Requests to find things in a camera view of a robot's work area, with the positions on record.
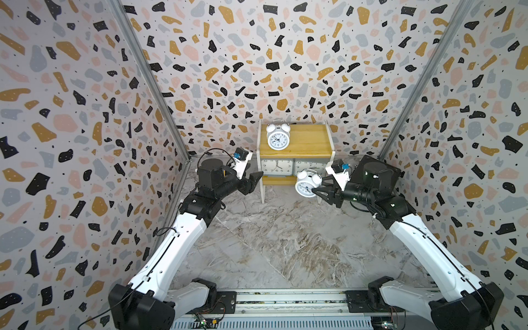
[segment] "wooden shelf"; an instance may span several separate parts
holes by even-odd
[[[333,143],[329,140],[326,125],[290,125],[290,144],[281,151],[268,146],[266,127],[260,127],[260,158],[331,158]]]
[[[291,176],[263,176],[262,184],[277,186],[293,186],[297,183],[297,177]]]

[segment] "marble floor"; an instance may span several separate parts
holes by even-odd
[[[194,187],[196,159],[182,195]],[[253,163],[248,172],[255,172]],[[219,288],[363,288],[382,276],[430,286],[422,265],[369,213],[301,197],[293,186],[266,186],[223,201],[178,270],[171,289],[193,278]]]

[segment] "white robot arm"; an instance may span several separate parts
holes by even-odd
[[[468,271],[429,231],[405,198],[392,194],[399,169],[364,156],[354,171],[340,159],[329,162],[326,170],[329,176],[312,192],[338,208],[345,200],[366,206],[365,211],[416,256],[441,292],[383,277],[369,284],[374,308],[397,306],[428,319],[440,330],[477,330],[493,323],[503,292],[493,282],[484,284]]]
[[[196,188],[183,200],[170,231],[151,259],[126,285],[115,285],[108,301],[114,325],[123,330],[166,330],[175,318],[194,310],[209,309],[217,301],[216,284],[196,278],[177,290],[174,301],[164,301],[172,279],[189,250],[219,210],[222,199],[240,191],[247,195],[255,189],[262,172],[245,178],[252,152],[237,148],[230,166],[208,169],[198,167]]]

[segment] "terrazzo wallpaper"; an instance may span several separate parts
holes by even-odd
[[[528,2],[475,1],[387,161],[437,238],[528,317]]]
[[[106,309],[152,255],[181,179],[105,5],[0,1],[0,328],[77,329]]]
[[[255,150],[259,118],[328,120],[376,154],[458,0],[123,0],[191,154]]]

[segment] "alarm clock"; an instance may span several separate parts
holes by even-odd
[[[305,169],[297,174],[295,190],[303,197],[315,197],[312,189],[320,187],[322,182],[323,178],[315,170]]]
[[[290,144],[290,126],[287,123],[275,124],[274,120],[266,127],[268,132],[268,146],[276,151],[284,150]]]

